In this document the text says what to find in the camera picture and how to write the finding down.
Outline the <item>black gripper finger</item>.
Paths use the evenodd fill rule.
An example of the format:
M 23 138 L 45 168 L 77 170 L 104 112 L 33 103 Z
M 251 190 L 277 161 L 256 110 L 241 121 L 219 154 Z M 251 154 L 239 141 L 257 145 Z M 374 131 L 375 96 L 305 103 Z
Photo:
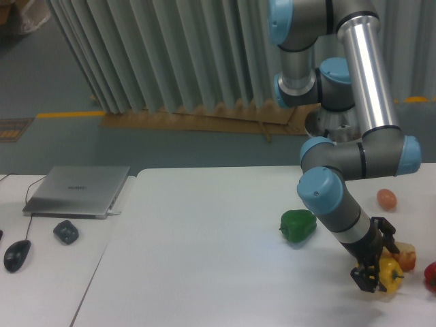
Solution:
M 365 266 L 362 262 L 359 262 L 351 270 L 350 276 L 363 292 L 387 292 L 386 286 L 380 281 L 379 273 L 379 264 Z
M 400 253 L 394 239 L 396 228 L 385 217 L 371 217 L 371 222 L 381 232 L 382 245 L 390 253 Z

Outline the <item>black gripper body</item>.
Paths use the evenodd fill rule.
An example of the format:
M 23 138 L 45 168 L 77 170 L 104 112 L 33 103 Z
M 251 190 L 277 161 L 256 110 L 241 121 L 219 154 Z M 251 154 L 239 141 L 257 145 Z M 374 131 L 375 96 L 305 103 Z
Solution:
M 358 263 L 365 267 L 379 265 L 383 248 L 382 233 L 375 224 L 370 224 L 365 233 L 361 227 L 353 226 L 339 234 L 339 242 Z

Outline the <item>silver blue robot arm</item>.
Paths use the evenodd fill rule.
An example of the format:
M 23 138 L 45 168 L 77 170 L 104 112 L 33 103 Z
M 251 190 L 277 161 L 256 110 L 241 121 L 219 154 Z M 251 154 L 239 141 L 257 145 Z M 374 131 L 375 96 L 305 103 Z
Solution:
M 420 144 L 399 127 L 380 48 L 379 16 L 370 1 L 270 1 L 268 34 L 281 54 L 278 104 L 320 104 L 355 110 L 360 136 L 337 143 L 326 136 L 300 150 L 297 193 L 304 205 L 357 260 L 351 277 L 364 292 L 386 292 L 382 251 L 397 253 L 396 232 L 370 217 L 346 182 L 417 172 Z

